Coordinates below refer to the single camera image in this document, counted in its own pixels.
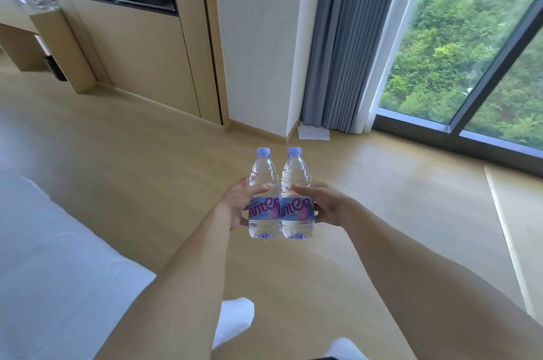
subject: plastic water bottle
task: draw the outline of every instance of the plastic water bottle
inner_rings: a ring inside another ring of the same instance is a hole
[[[249,203],[249,234],[255,238],[272,238],[281,233],[281,205],[279,175],[270,159],[270,149],[261,147],[249,185],[272,183],[273,187],[265,193],[257,194]]]
[[[311,238],[315,226],[313,199],[292,191],[293,184],[311,184],[311,176],[301,154],[300,147],[288,149],[288,160],[281,180],[281,219],[283,235],[286,238]]]

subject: purple bottle cap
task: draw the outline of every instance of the purple bottle cap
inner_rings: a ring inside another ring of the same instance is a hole
[[[269,156],[271,153],[268,147],[260,147],[256,150],[256,154],[259,156]]]
[[[287,152],[288,152],[289,156],[299,156],[300,154],[302,154],[302,148],[301,147],[289,147]]]

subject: green trees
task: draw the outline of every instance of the green trees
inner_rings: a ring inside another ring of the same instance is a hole
[[[533,0],[417,0],[381,107],[448,123]],[[468,129],[543,149],[543,34]]]

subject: window frame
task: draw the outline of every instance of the window frame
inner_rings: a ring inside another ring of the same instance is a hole
[[[543,151],[464,130],[543,26],[543,0],[534,0],[449,124],[378,108],[373,129],[543,177]]]

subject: wooden desk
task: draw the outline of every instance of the wooden desk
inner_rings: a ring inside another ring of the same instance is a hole
[[[0,0],[0,46],[21,71],[46,70],[39,34],[64,76],[81,93],[96,84],[96,77],[60,9],[40,10]]]

